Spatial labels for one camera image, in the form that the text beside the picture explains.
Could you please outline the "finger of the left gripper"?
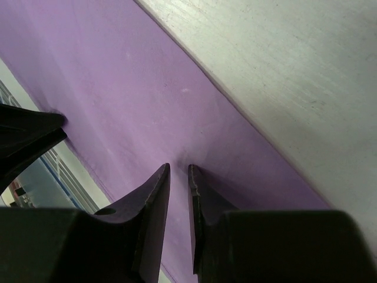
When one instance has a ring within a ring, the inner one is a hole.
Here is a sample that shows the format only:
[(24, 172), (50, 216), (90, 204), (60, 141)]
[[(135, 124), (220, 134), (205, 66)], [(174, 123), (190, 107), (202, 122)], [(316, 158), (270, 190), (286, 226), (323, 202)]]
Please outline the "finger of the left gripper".
[(52, 133), (65, 124), (65, 117), (58, 113), (45, 113), (1, 104), (1, 135), (36, 137)]
[(36, 159), (63, 141), (67, 135), (63, 129), (57, 129), (7, 157), (1, 157), (1, 193), (14, 181), (20, 173), (30, 166)]

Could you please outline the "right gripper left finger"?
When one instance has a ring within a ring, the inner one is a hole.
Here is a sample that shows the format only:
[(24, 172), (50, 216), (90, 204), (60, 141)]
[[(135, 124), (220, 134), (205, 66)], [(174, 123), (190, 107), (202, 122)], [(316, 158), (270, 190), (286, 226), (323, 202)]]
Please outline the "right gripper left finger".
[(169, 193), (163, 164), (94, 214), (1, 208), (1, 281), (157, 282)]

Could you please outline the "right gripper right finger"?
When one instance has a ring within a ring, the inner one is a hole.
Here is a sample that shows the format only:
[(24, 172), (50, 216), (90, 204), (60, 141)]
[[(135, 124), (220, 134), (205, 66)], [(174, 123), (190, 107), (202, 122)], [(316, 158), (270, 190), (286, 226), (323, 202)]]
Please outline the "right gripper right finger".
[(241, 210), (188, 167), (199, 282), (375, 282), (356, 222), (339, 210)]

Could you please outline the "purple trousers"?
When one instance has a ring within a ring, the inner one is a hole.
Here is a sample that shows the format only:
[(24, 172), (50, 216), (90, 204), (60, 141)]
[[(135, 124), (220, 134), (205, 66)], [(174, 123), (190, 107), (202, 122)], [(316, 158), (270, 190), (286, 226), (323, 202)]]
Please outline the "purple trousers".
[(326, 203), (134, 1), (2, 1), (1, 59), (111, 200), (162, 164), (171, 189), (162, 269), (196, 282), (187, 169), (242, 209)]

